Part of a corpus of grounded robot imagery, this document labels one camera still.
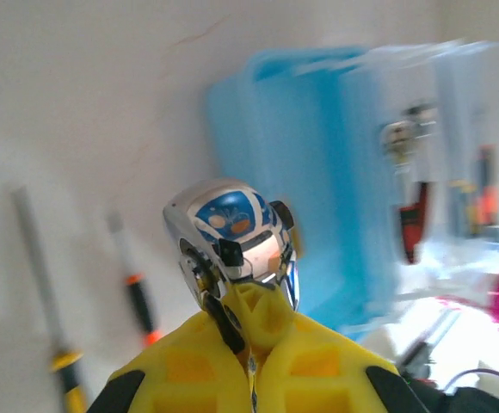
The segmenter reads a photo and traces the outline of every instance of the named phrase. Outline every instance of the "plastic bin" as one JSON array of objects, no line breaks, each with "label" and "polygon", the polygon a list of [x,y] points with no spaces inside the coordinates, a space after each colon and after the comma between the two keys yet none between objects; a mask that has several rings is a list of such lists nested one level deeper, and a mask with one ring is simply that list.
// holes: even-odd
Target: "plastic bin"
[{"label": "plastic bin", "polygon": [[385,314],[397,287],[379,88],[363,53],[262,52],[207,100],[223,173],[293,209],[299,309],[334,330]]}]

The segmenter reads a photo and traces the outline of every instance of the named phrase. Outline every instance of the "white surface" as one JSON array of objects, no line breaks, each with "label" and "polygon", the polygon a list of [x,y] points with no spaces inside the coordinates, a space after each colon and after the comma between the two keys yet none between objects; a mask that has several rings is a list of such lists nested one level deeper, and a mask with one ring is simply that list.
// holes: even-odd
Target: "white surface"
[{"label": "white surface", "polygon": [[59,411],[9,186],[26,183],[92,398],[140,347],[114,204],[162,329],[196,306],[161,210],[216,173],[204,90],[266,47],[435,40],[432,0],[0,0],[0,413]]},{"label": "white surface", "polygon": [[[415,340],[431,328],[438,320],[445,307],[435,299],[421,299],[401,317],[400,323],[387,324],[367,336],[362,343],[365,348],[385,357],[398,361]],[[477,368],[481,346],[477,342],[482,338],[481,331],[489,327],[488,320],[474,310],[464,310],[454,326],[434,348],[431,359],[430,379],[442,389],[456,374],[471,368]],[[458,385],[473,386],[477,376],[470,375],[458,382]]]}]

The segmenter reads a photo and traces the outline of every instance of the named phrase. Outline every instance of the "screwdriver handle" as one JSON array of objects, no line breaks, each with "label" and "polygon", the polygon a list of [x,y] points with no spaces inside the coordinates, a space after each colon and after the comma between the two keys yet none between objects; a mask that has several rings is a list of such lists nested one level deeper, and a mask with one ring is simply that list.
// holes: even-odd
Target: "screwdriver handle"
[{"label": "screwdriver handle", "polygon": [[418,182],[418,199],[409,206],[399,208],[404,254],[408,264],[416,263],[416,246],[422,241],[428,216],[430,182]]},{"label": "screwdriver handle", "polygon": [[479,155],[479,205],[482,225],[499,225],[494,146],[481,146]]},{"label": "screwdriver handle", "polygon": [[142,273],[126,277],[126,286],[132,308],[135,311],[135,316],[146,334],[145,344],[150,346],[159,340],[162,335],[159,330],[154,327],[154,323],[152,322],[152,314],[147,299],[148,294],[146,293],[146,286]]},{"label": "screwdriver handle", "polygon": [[65,352],[56,354],[52,358],[52,370],[59,376],[66,413],[85,413],[87,398],[77,376],[77,361],[82,354]]}]

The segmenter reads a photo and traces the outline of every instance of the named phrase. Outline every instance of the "cable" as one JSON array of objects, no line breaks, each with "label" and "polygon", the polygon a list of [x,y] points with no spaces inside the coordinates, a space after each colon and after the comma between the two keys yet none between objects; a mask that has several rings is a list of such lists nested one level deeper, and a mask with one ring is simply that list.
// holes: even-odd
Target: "cable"
[{"label": "cable", "polygon": [[251,262],[248,258],[246,258],[245,256],[243,256],[243,260],[245,262],[247,262],[249,264],[249,272],[250,272],[250,276],[253,277],[253,262]]},{"label": "cable", "polygon": [[467,374],[471,374],[471,373],[485,373],[485,374],[492,374],[494,376],[498,376],[499,377],[499,372],[497,370],[493,370],[491,368],[473,368],[471,370],[465,370],[464,372],[462,373],[458,373],[456,374],[447,384],[447,386],[445,387],[445,389],[443,390],[443,392],[447,392],[448,389],[450,389],[450,387],[453,386],[453,384],[460,378],[462,378],[463,376],[467,375]]}]

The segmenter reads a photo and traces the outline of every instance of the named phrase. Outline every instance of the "red tool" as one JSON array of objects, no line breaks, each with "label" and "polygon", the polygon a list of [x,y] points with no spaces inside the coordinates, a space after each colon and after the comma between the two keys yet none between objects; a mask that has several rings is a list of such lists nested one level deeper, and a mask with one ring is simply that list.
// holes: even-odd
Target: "red tool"
[{"label": "red tool", "polygon": [[399,208],[404,253],[409,264],[416,263],[416,246],[422,241],[428,210],[429,182],[418,182],[418,201]]}]

